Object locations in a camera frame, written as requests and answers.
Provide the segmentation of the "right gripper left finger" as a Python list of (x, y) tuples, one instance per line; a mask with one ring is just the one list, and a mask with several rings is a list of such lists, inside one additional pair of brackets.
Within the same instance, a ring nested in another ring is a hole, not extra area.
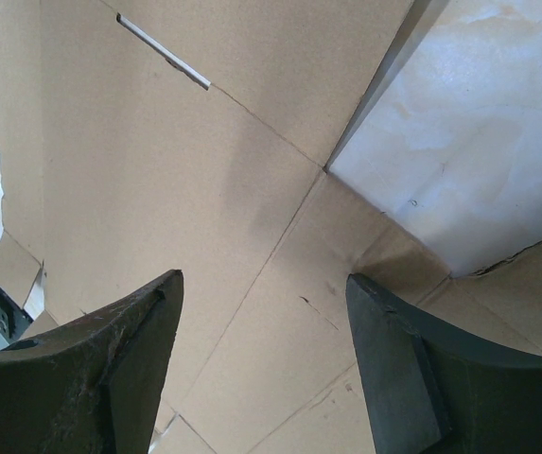
[(146, 453), (184, 300), (168, 271), (0, 350), (0, 453)]

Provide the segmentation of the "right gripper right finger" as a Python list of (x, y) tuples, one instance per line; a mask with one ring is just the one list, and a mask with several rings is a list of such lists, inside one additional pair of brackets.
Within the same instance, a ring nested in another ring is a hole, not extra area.
[(378, 453), (542, 453), (542, 357), (473, 335), (362, 274), (345, 297)]

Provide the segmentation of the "brown cardboard box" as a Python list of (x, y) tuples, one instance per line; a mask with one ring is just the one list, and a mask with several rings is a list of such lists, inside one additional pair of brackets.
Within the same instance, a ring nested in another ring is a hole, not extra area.
[(454, 279), (323, 171), (406, 1), (0, 1), (2, 250), (67, 323), (170, 269), (176, 453), (369, 453), (360, 271), (542, 356), (542, 245)]

